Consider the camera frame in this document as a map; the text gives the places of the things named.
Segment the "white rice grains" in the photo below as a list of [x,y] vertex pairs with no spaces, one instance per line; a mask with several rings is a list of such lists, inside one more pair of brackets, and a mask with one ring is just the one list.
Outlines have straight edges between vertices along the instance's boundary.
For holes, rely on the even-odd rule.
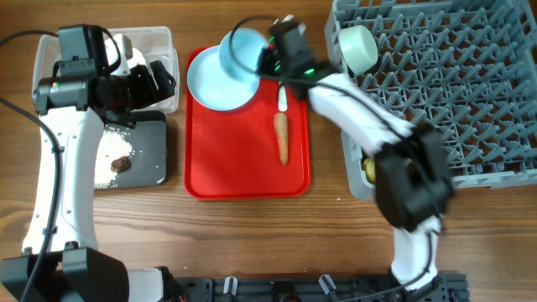
[[117,187],[118,172],[112,169],[112,162],[133,154],[133,146],[126,138],[128,133],[119,127],[106,127],[96,155],[95,189]]

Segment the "small light blue bowl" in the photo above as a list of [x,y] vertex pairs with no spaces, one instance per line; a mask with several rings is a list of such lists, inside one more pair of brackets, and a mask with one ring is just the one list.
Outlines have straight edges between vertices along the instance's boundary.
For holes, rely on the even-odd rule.
[[262,51],[269,42],[255,29],[238,29],[233,37],[228,33],[220,43],[219,60],[222,69],[241,82],[258,81],[255,74]]

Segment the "dark brown food scrap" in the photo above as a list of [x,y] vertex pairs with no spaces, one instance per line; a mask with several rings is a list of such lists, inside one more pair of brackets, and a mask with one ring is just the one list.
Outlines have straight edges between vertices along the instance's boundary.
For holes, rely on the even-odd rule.
[[127,156],[115,159],[111,162],[111,171],[115,173],[122,173],[131,167],[131,161]]

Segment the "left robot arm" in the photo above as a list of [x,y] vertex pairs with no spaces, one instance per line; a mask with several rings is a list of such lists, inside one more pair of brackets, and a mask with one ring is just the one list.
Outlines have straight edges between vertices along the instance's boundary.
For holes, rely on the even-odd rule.
[[57,32],[61,58],[34,90],[29,119],[41,132],[38,191],[22,253],[1,262],[2,285],[19,301],[185,301],[164,266],[129,270],[98,249],[93,220],[96,155],[108,123],[164,122],[153,104],[175,94],[160,61],[121,70],[111,33],[79,24]]

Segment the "mint green bowl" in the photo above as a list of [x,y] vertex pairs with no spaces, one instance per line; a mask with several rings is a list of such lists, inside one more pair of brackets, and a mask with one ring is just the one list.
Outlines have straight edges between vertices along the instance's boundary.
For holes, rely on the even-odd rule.
[[361,75],[378,62],[378,48],[372,33],[363,25],[342,29],[341,54],[355,75]]

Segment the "yellow plastic cup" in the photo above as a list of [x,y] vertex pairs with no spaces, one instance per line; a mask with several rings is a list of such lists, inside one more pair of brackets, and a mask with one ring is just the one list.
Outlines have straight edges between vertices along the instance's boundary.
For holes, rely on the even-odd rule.
[[362,162],[362,169],[365,172],[366,180],[375,185],[376,184],[376,168],[374,160],[371,158],[365,158]]

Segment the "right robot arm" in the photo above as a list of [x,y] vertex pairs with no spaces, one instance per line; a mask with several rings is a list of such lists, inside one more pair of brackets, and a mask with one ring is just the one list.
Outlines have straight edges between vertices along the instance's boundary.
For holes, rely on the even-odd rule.
[[378,209],[394,228],[391,274],[409,292],[430,284],[438,274],[442,218],[454,195],[440,134],[429,123],[396,117],[348,75],[317,61],[297,20],[275,19],[268,31],[276,65],[258,74],[282,81],[361,145],[374,162]]

